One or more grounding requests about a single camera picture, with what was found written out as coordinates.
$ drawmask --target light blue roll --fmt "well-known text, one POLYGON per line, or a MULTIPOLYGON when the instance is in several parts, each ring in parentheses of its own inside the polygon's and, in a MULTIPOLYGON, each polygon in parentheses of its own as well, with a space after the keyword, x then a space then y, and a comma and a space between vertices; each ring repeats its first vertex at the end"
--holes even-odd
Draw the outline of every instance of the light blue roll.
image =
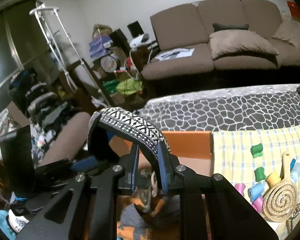
POLYGON ((251 200, 251 202, 255 201, 258 197, 262 196, 262 193, 264 191, 264 187, 262 183, 258 183, 251 188, 248 189, 248 196, 251 200))
POLYGON ((296 163, 290 173, 292 183, 296 184, 300 178, 300 163, 296 163))

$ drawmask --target black and white woven fabric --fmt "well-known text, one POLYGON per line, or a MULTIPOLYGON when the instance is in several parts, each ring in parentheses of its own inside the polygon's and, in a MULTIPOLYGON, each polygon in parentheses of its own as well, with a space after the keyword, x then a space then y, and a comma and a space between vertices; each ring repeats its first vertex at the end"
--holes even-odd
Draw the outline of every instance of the black and white woven fabric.
POLYGON ((142 117, 121 107, 104 108, 100 112, 95 112, 89 122, 89 134, 95 121, 124 133, 128 138, 137 140, 151 151, 156 160, 158 160, 157 145, 160 141, 164 142, 167 150, 170 152, 170 147, 161 131, 142 117))

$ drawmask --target white paper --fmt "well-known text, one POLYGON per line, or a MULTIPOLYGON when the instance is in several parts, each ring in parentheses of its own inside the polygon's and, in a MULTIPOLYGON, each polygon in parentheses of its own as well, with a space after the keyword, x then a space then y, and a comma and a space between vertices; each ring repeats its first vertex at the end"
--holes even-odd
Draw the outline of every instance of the white paper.
POLYGON ((191 57, 193 52, 194 49, 184 49, 184 48, 173 49, 173 50, 166 51, 156 56, 155 58, 160 61, 164 61, 164 60, 174 59, 174 58, 191 57))

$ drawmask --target teal cloth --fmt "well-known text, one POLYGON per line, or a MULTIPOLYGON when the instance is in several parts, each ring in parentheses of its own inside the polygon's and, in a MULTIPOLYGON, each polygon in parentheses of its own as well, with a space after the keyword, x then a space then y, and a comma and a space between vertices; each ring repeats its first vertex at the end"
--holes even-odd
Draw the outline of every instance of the teal cloth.
POLYGON ((0 210, 0 229, 10 240, 15 240, 17 234, 12 231, 7 223, 8 212, 5 210, 0 210))

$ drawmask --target silver bolt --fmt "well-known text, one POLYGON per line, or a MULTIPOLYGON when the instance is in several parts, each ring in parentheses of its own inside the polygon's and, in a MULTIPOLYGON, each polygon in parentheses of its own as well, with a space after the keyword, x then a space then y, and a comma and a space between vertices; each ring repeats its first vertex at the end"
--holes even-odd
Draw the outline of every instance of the silver bolt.
POLYGON ((85 176, 83 174, 79 174, 77 176, 75 176, 75 180, 77 182, 83 181, 85 179, 85 176))
POLYGON ((184 165, 178 165, 177 166, 177 171, 183 172, 185 170, 186 170, 186 166, 184 166, 184 165))
POLYGON ((116 171, 116 172, 117 171, 121 171, 122 170, 122 166, 121 165, 115 165, 115 166, 112 167, 112 170, 116 171))
POLYGON ((216 173, 216 174, 213 175, 213 178, 214 178, 215 180, 222 180, 222 179, 223 179, 223 176, 222 176, 221 174, 219 174, 219 173, 216 173))

